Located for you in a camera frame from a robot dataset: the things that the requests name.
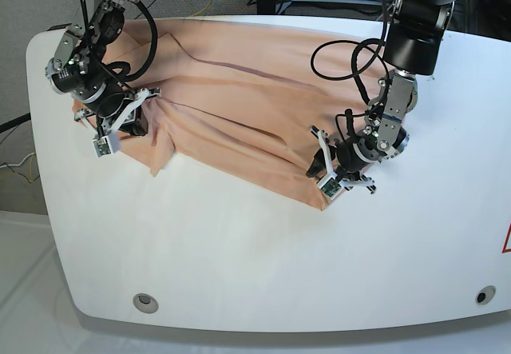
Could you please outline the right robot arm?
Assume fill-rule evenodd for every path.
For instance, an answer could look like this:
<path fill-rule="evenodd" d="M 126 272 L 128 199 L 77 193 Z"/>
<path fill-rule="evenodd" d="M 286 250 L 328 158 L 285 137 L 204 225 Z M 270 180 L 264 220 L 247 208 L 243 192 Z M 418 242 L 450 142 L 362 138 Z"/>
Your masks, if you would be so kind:
<path fill-rule="evenodd" d="M 104 63 L 108 45 L 121 34 L 125 3 L 130 2 L 146 18 L 150 28 L 149 54 L 136 70 L 128 62 Z M 137 90 L 131 87 L 149 69 L 156 56 L 158 32 L 155 20 L 141 0 L 80 0 L 77 16 L 65 29 L 46 67 L 51 86 L 68 93 L 85 107 L 87 117 L 97 119 L 97 132 L 104 136 L 126 114 L 120 130 L 134 137 L 147 134 L 149 125 L 140 107 L 129 109 Z"/>

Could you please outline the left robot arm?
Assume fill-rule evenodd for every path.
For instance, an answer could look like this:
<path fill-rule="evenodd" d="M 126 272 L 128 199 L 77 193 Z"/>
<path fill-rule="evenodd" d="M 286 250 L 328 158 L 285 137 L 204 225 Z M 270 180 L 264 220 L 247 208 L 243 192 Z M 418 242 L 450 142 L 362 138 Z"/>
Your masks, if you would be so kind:
<path fill-rule="evenodd" d="M 370 165 L 400 155 L 410 135 L 403 119 L 414 109 L 418 100 L 418 75 L 433 74 L 443 35 L 454 13 L 456 0 L 393 0 L 382 9 L 383 24 L 380 38 L 355 42 L 351 55 L 352 79 L 366 109 L 360 113 L 364 126 L 355 129 L 357 114 L 351 109 L 336 115 L 345 119 L 346 129 L 330 140 L 324 130 L 315 126 L 311 133 L 319 141 L 319 150 L 307 171 L 308 177 L 322 174 L 317 186 L 330 200 L 343 190 L 355 186 L 375 193 L 374 180 L 364 174 Z M 379 79 L 380 92 L 369 98 L 361 75 L 368 65 L 358 66 L 358 56 L 364 50 L 372 53 L 370 60 L 379 60 L 384 74 Z"/>

